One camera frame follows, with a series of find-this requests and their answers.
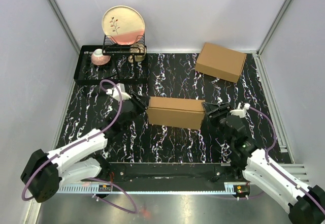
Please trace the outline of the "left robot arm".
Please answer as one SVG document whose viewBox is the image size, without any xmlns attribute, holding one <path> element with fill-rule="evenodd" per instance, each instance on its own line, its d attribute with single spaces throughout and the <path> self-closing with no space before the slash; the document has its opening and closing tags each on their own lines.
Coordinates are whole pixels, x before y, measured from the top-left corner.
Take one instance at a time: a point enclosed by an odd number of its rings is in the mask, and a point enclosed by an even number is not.
<svg viewBox="0 0 325 224">
<path fill-rule="evenodd" d="M 22 199 L 28 201 L 26 193 L 31 193 L 31 198 L 42 203 L 67 184 L 91 178 L 98 181 L 110 178 L 110 164 L 101 155 L 93 153 L 107 148 L 123 134 L 139 115 L 146 112 L 149 101 L 149 96 L 132 92 L 99 127 L 80 139 L 49 152 L 41 149 L 33 152 L 20 177 L 25 185 Z"/>
</svg>

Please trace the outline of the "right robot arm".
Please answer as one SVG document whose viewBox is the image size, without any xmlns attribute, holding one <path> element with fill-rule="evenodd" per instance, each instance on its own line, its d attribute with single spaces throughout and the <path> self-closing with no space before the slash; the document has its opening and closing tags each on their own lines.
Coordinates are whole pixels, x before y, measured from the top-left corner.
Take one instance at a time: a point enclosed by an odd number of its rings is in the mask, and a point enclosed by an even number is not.
<svg viewBox="0 0 325 224">
<path fill-rule="evenodd" d="M 275 200 L 288 214 L 291 223 L 324 223 L 324 190 L 310 187 L 285 170 L 263 149 L 246 130 L 244 119 L 248 110 L 256 109 L 249 103 L 230 104 L 203 102 L 210 123 L 219 128 L 231 149 L 231 177 L 257 185 Z"/>
</svg>

